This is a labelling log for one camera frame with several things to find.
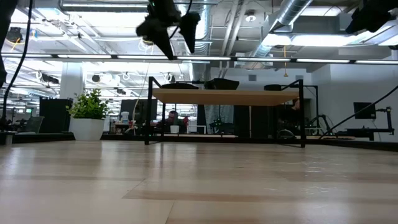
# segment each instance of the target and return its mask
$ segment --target wooden floor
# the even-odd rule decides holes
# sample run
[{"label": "wooden floor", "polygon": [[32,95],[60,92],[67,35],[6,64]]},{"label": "wooden floor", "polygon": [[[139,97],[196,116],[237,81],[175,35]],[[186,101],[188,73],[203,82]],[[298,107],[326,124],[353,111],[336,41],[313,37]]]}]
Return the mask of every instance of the wooden floor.
[{"label": "wooden floor", "polygon": [[0,148],[0,223],[398,223],[398,153],[48,142]]}]

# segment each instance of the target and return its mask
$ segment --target green plant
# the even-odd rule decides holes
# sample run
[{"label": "green plant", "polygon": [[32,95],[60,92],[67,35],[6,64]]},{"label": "green plant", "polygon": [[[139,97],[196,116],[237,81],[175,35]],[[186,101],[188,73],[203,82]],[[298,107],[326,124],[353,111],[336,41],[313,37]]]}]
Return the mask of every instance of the green plant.
[{"label": "green plant", "polygon": [[67,111],[73,118],[103,119],[110,112],[108,100],[101,101],[101,90],[94,89],[92,93],[76,95],[77,102],[72,109],[67,106]]}]

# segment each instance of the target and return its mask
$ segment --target wooden tabletop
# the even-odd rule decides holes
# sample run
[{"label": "wooden tabletop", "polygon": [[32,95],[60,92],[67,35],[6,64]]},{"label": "wooden tabletop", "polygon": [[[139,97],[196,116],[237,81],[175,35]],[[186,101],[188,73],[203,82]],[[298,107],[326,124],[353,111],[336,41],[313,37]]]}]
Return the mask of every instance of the wooden tabletop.
[{"label": "wooden tabletop", "polygon": [[299,97],[297,91],[153,89],[162,103],[199,105],[277,106]]}]

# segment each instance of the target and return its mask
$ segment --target computer monitor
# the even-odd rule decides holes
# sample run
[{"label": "computer monitor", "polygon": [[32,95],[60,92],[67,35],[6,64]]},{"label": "computer monitor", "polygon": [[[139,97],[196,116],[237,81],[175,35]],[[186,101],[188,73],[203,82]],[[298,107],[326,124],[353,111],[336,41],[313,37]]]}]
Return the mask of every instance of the computer monitor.
[{"label": "computer monitor", "polygon": [[[148,100],[147,99],[140,99],[138,100],[137,106],[136,106],[136,112],[135,112],[135,118],[132,118],[132,112],[133,109],[136,105],[137,100],[122,100],[121,107],[120,107],[120,113],[122,112],[129,112],[129,120],[135,120],[137,122],[143,122],[146,120],[146,111],[148,107]],[[152,100],[152,107],[150,110],[150,119],[154,120],[156,119],[157,115],[157,99]]]},{"label": "computer monitor", "polygon": [[[354,103],[354,112],[357,113],[361,111],[363,108],[371,105],[372,103]],[[368,109],[360,112],[359,114],[355,115],[355,119],[376,119],[376,106],[370,106]]]}]

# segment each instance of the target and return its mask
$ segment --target white column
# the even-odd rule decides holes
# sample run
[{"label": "white column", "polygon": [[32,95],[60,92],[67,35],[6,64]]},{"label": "white column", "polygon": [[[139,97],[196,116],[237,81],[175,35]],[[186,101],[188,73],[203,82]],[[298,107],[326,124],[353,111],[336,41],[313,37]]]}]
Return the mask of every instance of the white column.
[{"label": "white column", "polygon": [[61,76],[60,99],[73,98],[83,93],[85,74],[81,62],[64,62]]}]

